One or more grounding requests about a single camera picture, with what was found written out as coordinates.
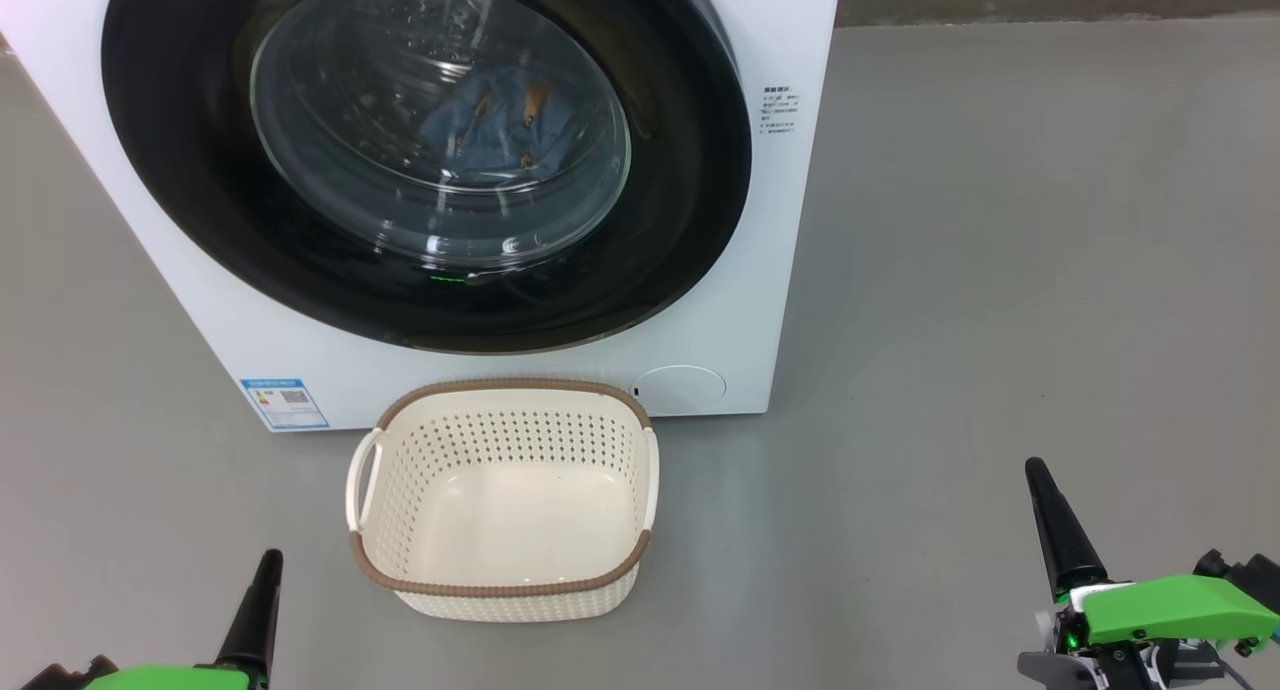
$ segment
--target laundry basket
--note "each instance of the laundry basket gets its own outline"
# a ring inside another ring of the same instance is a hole
[[[591,383],[412,390],[360,442],[347,472],[356,563],[413,609],[454,620],[612,611],[635,585],[657,504],[649,417],[622,390]]]

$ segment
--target washing machine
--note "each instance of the washing machine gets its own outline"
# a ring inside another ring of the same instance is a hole
[[[296,431],[489,376],[764,412],[835,9],[0,0],[0,33]]]

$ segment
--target blue denim garment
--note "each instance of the blue denim garment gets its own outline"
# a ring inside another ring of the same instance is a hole
[[[426,116],[422,138],[444,148],[444,170],[462,181],[554,175],[571,145],[576,106],[524,67],[471,72]]]

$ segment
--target concrete floor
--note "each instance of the concrete floor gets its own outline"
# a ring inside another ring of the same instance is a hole
[[[635,593],[538,627],[360,575],[356,435],[262,430],[0,61],[0,677],[209,661],[278,545],[275,690],[1029,687],[1027,456],[1115,577],[1280,557],[1276,46],[1280,20],[841,31],[773,410],[660,422]],[[1280,682],[1280,653],[1239,667]]]

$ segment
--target brown basket rim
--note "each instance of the brown basket rim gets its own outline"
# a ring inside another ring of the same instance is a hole
[[[392,421],[396,420],[396,416],[399,415],[403,408],[415,403],[416,399],[445,393],[466,393],[466,390],[576,390],[576,393],[608,396],[613,399],[621,399],[623,405],[631,408],[641,426],[646,429],[653,428],[653,421],[649,420],[649,415],[645,413],[644,407],[641,407],[640,403],[631,397],[631,394],[627,394],[625,390],[617,389],[613,385],[584,383],[577,380],[536,379],[461,380],[454,383],[436,383],[434,385],[419,388],[417,390],[411,390],[410,393],[403,394],[403,397],[392,403],[392,406],[387,408],[387,412],[384,412],[378,420],[378,426],[379,429],[389,426]],[[360,535],[360,531],[351,533],[351,549],[356,554],[356,565],[360,566],[362,572],[365,572],[365,576],[375,584],[397,593],[436,595],[444,598],[534,598],[540,595],[563,595],[570,593],[599,590],[600,588],[617,582],[627,572],[631,572],[631,568],[640,562],[640,556],[644,554],[645,548],[649,545],[650,536],[652,533],[649,530],[641,530],[640,536],[636,539],[635,548],[631,549],[631,554],[627,554],[626,559],[623,559],[621,565],[613,567],[612,571],[604,572],[604,575],[586,580],[570,580],[566,582],[548,582],[543,585],[442,585],[435,582],[398,580],[374,566],[374,562],[369,558],[369,553],[365,552],[365,540]]]

